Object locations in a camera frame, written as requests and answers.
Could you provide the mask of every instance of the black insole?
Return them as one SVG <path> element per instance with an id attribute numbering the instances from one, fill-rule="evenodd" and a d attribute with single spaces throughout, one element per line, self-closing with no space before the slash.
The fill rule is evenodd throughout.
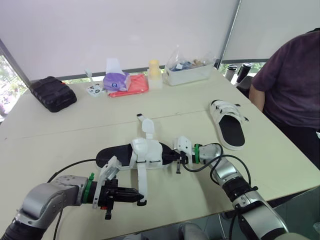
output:
<path id="1" fill-rule="evenodd" d="M 180 155 L 172 150 L 167 145 L 160 142 L 162 145 L 162 165 L 167 165 L 172 163 L 173 161 L 177 160 Z M 132 146 L 131 144 L 121 145 L 121 146 L 112 146 L 105 149 L 102 149 L 96 155 L 96 164 L 98 167 L 102 168 L 107 162 L 113 157 L 116 158 L 121 162 L 122 166 L 129 166 L 130 159 L 132 155 Z"/>
<path id="2" fill-rule="evenodd" d="M 219 122 L 224 140 L 235 147 L 241 147 L 245 144 L 245 136 L 242 132 L 240 122 L 233 116 L 224 115 Z"/>

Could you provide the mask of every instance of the yellow bottle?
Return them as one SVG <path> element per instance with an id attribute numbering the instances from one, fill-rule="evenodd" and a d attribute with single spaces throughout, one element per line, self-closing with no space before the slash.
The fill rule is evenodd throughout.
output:
<path id="1" fill-rule="evenodd" d="M 162 89 L 163 79 L 159 68 L 159 61 L 153 59 L 149 61 L 148 69 L 148 85 L 150 90 Z"/>

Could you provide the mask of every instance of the purple tissue box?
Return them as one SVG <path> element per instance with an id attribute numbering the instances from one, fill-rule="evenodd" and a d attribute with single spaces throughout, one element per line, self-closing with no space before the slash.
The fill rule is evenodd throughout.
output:
<path id="1" fill-rule="evenodd" d="M 128 91 L 130 86 L 130 74 L 125 72 L 121 73 L 109 72 L 103 78 L 104 88 L 109 91 Z"/>

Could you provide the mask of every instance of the white table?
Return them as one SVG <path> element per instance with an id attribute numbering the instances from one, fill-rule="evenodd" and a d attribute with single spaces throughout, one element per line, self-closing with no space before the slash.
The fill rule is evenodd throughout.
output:
<path id="1" fill-rule="evenodd" d="M 74 104 L 74 109 L 70 106 L 58 113 L 49 113 L 31 96 L 23 96 L 1 125 L 0 180 L 5 183 L 1 195 L 11 196 L 10 199 L 0 198 L 1 233 L 28 191 L 46 182 L 56 170 L 76 161 L 94 158 L 103 148 L 128 144 L 133 138 L 142 136 L 137 113 L 153 118 L 155 137 L 168 146 L 172 145 L 173 138 L 181 135 L 194 144 L 217 142 L 216 131 L 207 112 L 209 102 L 215 99 L 240 103 L 241 112 L 249 118 L 249 122 L 242 126 L 246 140 L 244 149 L 225 149 L 225 152 L 236 155 L 247 164 L 252 185 L 259 187 L 266 200 L 320 184 L 320 171 L 218 72 L 212 74 L 211 80 L 165 86 L 160 91 L 118 99 L 106 96 L 90 98 L 80 91 L 85 86 L 72 85 L 79 101 Z M 90 118 L 86 114 L 81 118 L 81 110 L 90 106 L 83 99 L 96 102 L 93 111 L 102 119 L 94 119 L 92 115 Z M 152 101 L 154 107 L 145 104 L 146 101 Z M 23 111 L 21 106 L 26 102 L 31 105 L 32 113 Z M 108 111 L 102 111 L 103 106 L 107 106 Z M 33 114 L 42 117 L 43 121 L 35 118 L 32 123 Z M 231 158 L 230 161 L 246 178 L 244 168 Z M 88 177 L 91 172 L 96 175 L 99 172 L 92 162 L 69 168 L 63 174 Z M 138 187 L 135 170 L 121 171 L 117 177 L 121 187 Z M 115 203 L 111 220 L 104 220 L 105 211 L 93 210 L 91 205 L 67 207 L 60 223 L 60 239 L 107 239 L 232 209 L 223 190 L 211 182 L 208 169 L 198 173 L 182 169 L 182 173 L 177 175 L 174 164 L 166 169 L 148 170 L 147 177 L 149 197 L 146 206 Z M 43 239 L 52 239 L 54 226 L 55 222 Z"/>

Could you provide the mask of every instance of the metal bracket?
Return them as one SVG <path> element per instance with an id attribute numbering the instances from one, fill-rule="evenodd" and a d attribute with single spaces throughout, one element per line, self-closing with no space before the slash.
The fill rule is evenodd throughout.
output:
<path id="1" fill-rule="evenodd" d="M 85 191 L 85 187 L 88 183 L 88 178 L 83 176 L 73 176 L 66 175 L 57 177 L 53 182 L 57 186 L 77 186 L 78 187 L 78 196 L 76 198 L 75 206 L 80 206 L 82 204 L 81 198 Z"/>
<path id="2" fill-rule="evenodd" d="M 185 136 L 177 137 L 173 140 L 173 149 L 178 152 L 179 154 L 185 153 L 188 157 L 188 166 L 192 167 L 192 144 L 191 141 L 186 138 Z"/>
<path id="3" fill-rule="evenodd" d="M 121 162 L 116 156 L 113 156 L 106 165 L 101 168 L 99 180 L 96 183 L 96 189 L 94 192 L 92 208 L 96 209 L 98 207 L 101 187 L 105 185 L 106 180 L 111 180 L 119 172 L 121 167 Z"/>

